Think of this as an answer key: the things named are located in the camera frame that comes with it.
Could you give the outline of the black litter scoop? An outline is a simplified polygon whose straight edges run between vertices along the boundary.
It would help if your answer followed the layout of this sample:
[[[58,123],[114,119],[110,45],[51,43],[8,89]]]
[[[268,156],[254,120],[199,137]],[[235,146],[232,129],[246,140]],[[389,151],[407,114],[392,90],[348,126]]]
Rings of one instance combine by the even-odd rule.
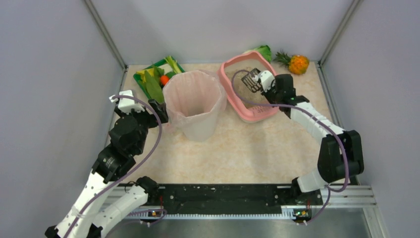
[[[259,77],[260,73],[259,69],[254,68],[241,78],[241,81],[252,93],[258,93],[263,90]]]

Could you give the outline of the pink lined trash bin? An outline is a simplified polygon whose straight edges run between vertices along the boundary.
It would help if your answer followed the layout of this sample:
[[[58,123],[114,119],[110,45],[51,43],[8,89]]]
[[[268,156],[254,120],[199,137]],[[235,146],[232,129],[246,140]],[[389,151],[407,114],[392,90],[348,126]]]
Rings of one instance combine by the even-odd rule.
[[[218,75],[193,70],[173,76],[163,88],[168,129],[180,130],[188,140],[204,142],[215,132],[227,93]]]

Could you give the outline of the pink litter box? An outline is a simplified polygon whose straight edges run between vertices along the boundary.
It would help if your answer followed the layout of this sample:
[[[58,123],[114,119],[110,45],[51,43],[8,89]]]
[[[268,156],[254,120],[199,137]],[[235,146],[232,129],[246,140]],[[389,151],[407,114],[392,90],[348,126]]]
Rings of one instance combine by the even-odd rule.
[[[278,112],[278,108],[256,105],[247,108],[245,102],[236,96],[231,77],[233,73],[242,69],[246,70],[249,67],[257,68],[260,71],[268,70],[273,75],[277,75],[271,64],[257,51],[249,51],[223,62],[217,71],[217,75],[226,91],[227,100],[237,115],[244,122],[254,123],[272,117]]]

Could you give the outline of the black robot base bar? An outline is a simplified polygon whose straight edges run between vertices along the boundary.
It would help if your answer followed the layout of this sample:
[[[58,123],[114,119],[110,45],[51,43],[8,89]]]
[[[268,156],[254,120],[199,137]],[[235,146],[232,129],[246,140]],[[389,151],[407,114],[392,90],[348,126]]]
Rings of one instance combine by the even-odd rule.
[[[298,193],[286,184],[161,184],[147,206],[169,215],[280,214],[282,206],[322,205],[319,190]]]

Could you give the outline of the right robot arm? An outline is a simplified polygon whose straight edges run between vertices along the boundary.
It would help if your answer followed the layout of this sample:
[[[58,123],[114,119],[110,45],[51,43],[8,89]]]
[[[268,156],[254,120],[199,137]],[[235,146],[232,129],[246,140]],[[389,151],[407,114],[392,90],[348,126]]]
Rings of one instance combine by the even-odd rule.
[[[292,181],[300,193],[318,190],[340,179],[347,186],[350,177],[364,171],[362,140],[357,131],[335,125],[309,99],[298,96],[291,75],[273,75],[265,70],[256,78],[270,105],[300,124],[320,144],[316,168]]]

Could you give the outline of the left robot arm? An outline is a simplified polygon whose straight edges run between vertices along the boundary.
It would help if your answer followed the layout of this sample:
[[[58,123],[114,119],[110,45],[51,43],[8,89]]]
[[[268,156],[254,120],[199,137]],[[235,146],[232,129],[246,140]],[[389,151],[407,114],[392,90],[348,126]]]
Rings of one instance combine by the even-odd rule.
[[[112,96],[119,119],[110,130],[110,144],[99,154],[88,180],[69,213],[57,225],[48,227],[48,238],[105,238],[134,209],[158,197],[158,184],[150,177],[139,178],[116,202],[104,202],[127,175],[138,167],[134,157],[144,151],[150,128],[168,122],[166,104],[133,96]]]

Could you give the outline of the green leafy vegetable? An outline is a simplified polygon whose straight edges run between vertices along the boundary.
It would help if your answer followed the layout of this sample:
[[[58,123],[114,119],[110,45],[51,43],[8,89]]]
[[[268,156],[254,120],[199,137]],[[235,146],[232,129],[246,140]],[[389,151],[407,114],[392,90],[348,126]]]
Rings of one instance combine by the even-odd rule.
[[[158,103],[164,103],[158,70],[155,68],[145,69],[143,71],[142,82],[151,99],[155,99]]]

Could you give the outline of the orange toy carrot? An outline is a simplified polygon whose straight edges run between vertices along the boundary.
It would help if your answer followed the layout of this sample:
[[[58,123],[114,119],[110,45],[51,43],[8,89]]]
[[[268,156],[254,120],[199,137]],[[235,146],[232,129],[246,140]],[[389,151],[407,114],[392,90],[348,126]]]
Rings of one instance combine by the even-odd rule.
[[[167,75],[160,77],[160,83],[162,86],[165,86],[169,82],[170,78]]]

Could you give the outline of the toy pineapple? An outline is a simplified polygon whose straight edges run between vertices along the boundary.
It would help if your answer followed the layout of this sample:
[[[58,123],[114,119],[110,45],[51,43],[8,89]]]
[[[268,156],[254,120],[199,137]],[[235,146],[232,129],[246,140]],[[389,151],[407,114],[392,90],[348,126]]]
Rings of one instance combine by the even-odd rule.
[[[310,61],[306,56],[289,55],[284,51],[277,52],[274,61],[280,63],[291,73],[296,75],[305,74],[310,64]]]

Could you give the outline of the green vegetable tray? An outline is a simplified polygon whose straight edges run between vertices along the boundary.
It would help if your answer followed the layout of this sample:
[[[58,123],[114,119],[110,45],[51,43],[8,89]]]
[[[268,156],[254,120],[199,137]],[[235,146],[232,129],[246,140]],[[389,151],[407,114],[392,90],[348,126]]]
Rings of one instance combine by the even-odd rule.
[[[170,80],[171,80],[172,77],[177,75],[176,73],[173,72],[172,68],[166,63],[166,61],[164,59],[161,59],[160,61],[158,61],[156,63],[153,63],[152,65],[150,65],[149,67],[147,67],[145,69],[149,69],[149,68],[155,68],[156,70],[159,71],[160,77],[163,76],[163,75],[167,75],[170,78]],[[145,89],[144,83],[142,82],[143,71],[145,69],[137,71],[133,75],[133,77],[134,77],[134,80],[137,82],[137,84],[142,89],[142,91],[144,92],[144,94],[146,95],[146,97],[148,99],[151,99],[149,94],[147,93],[147,91]]]

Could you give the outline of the toy bok choy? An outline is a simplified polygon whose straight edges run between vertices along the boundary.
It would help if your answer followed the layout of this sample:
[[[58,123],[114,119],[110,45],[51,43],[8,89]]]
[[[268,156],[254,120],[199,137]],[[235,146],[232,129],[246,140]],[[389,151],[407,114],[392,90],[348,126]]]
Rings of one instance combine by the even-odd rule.
[[[254,49],[247,50],[244,53],[249,53],[251,51],[259,52],[267,62],[272,61],[272,52],[271,52],[271,48],[268,45],[261,45]]]

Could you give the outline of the white green leek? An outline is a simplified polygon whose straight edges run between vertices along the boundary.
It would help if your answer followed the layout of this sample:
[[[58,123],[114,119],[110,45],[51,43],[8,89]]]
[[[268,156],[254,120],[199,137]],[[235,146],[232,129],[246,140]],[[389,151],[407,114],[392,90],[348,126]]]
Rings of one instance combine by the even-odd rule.
[[[176,74],[184,73],[184,69],[178,64],[177,60],[175,60],[172,56],[167,56],[164,58],[166,63],[172,68],[173,72]]]

